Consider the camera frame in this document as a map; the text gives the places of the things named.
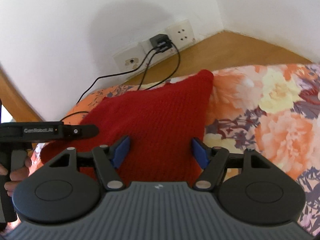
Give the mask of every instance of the white logo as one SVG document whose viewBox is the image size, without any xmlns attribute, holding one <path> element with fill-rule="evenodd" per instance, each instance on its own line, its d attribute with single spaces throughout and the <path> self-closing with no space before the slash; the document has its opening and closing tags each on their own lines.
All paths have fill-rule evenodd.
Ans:
<svg viewBox="0 0 320 240">
<path fill-rule="evenodd" d="M 156 189 L 161 189 L 161 188 L 163 188 L 163 185 L 161 185 L 161 184 L 155 185 L 155 188 Z"/>
<path fill-rule="evenodd" d="M 27 129 L 27 128 L 25 128 L 23 131 L 24 131 L 25 133 L 33 133 L 33 132 L 53 132 L 53 128 L 44 128 L 44 129 L 37 129 L 37 128 Z"/>
</svg>

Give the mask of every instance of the bed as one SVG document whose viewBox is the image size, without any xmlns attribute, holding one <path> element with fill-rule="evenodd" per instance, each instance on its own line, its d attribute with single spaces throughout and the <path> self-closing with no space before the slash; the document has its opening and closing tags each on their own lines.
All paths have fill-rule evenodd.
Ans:
<svg viewBox="0 0 320 240">
<path fill-rule="evenodd" d="M 307 201 L 298 223 L 316 235 L 320 232 L 320 65 L 249 65 L 213 74 L 204 143 L 209 147 L 225 147 L 233 153 L 255 147 L 286 172 L 306 193 Z M 90 111 L 104 97 L 136 89 L 137 86 L 119 85 L 97 90 L 68 114 Z M 76 114 L 64 122 L 79 124 L 85 115 Z M 31 172 L 41 166 L 42 147 L 39 144 L 34 151 Z M 237 173 L 232 169 L 227 178 Z"/>
</svg>

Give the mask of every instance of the human hand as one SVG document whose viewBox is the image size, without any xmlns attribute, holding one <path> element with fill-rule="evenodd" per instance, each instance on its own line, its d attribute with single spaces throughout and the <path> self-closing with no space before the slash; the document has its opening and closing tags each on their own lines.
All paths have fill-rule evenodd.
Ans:
<svg viewBox="0 0 320 240">
<path fill-rule="evenodd" d="M 17 185 L 24 179 L 26 179 L 29 176 L 29 167 L 32 165 L 32 161 L 29 157 L 25 159 L 24 167 L 15 170 L 10 173 L 10 179 L 11 181 L 8 181 L 4 184 L 4 188 L 7 191 L 7 194 L 12 197 L 14 189 L 17 187 Z M 8 170 L 4 168 L 0 164 L 0 175 L 7 175 Z"/>
</svg>

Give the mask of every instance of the red sweater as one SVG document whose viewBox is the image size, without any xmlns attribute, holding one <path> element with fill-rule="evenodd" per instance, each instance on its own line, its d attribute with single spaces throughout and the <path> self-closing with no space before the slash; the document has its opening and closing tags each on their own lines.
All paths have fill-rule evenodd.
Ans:
<svg viewBox="0 0 320 240">
<path fill-rule="evenodd" d="M 191 139 L 203 138 L 212 81 L 212 73 L 202 70 L 158 89 L 104 98 L 81 122 L 98 126 L 99 135 L 78 141 L 52 142 L 43 148 L 41 160 L 45 163 L 67 147 L 76 147 L 78 152 L 90 151 L 129 135 L 130 151 L 117 170 L 126 184 L 130 181 L 193 184 L 201 169 L 193 158 Z M 93 169 L 80 170 L 93 175 Z"/>
</svg>

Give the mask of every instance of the electrical outlet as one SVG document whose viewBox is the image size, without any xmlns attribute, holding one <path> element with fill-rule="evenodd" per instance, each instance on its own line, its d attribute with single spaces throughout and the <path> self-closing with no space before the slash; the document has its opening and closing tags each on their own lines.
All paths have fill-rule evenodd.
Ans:
<svg viewBox="0 0 320 240">
<path fill-rule="evenodd" d="M 127 48 L 113 56 L 119 70 L 121 72 L 130 71 L 136 69 L 146 56 L 143 47 L 140 44 L 137 44 L 134 47 Z M 141 71 L 145 68 L 146 63 L 148 63 L 148 59 L 145 60 L 144 64 L 138 71 Z"/>
<path fill-rule="evenodd" d="M 179 50 L 193 45 L 196 41 L 192 26 L 188 20 L 175 23 L 166 28 L 165 31 Z"/>
<path fill-rule="evenodd" d="M 165 30 L 161 30 L 161 31 L 159 31 L 159 32 L 154 33 L 154 35 L 150 36 L 150 38 L 151 38 L 151 37 L 154 37 L 154 36 L 156 36 L 157 34 L 160 34 L 160 33 L 162 33 L 162 34 L 167 34 Z M 144 40 L 144 41 L 140 41 L 140 42 L 139 42 L 139 43 L 141 44 L 141 46 L 143 47 L 145 53 L 148 53 L 148 52 L 153 48 L 152 45 L 151 45 L 151 42 L 150 42 L 150 40 L 149 40 L 150 38 L 148 38 L 147 40 Z M 171 48 L 171 49 L 169 49 L 169 50 L 167 50 L 167 51 L 165 51 L 165 52 L 163 52 L 163 53 L 158 53 L 157 55 L 155 55 L 155 56 L 153 57 L 150 66 L 153 66 L 153 65 L 155 65 L 156 63 L 158 63 L 158 62 L 160 62 L 160 61 L 162 61 L 162 60 L 170 57 L 171 55 L 174 54 L 174 51 L 175 51 L 175 50 Z M 151 56 L 152 56 L 153 53 L 154 53 L 154 52 L 151 52 L 151 53 L 149 54 L 149 56 L 148 56 L 148 61 L 150 60 L 150 58 L 151 58 Z"/>
</svg>

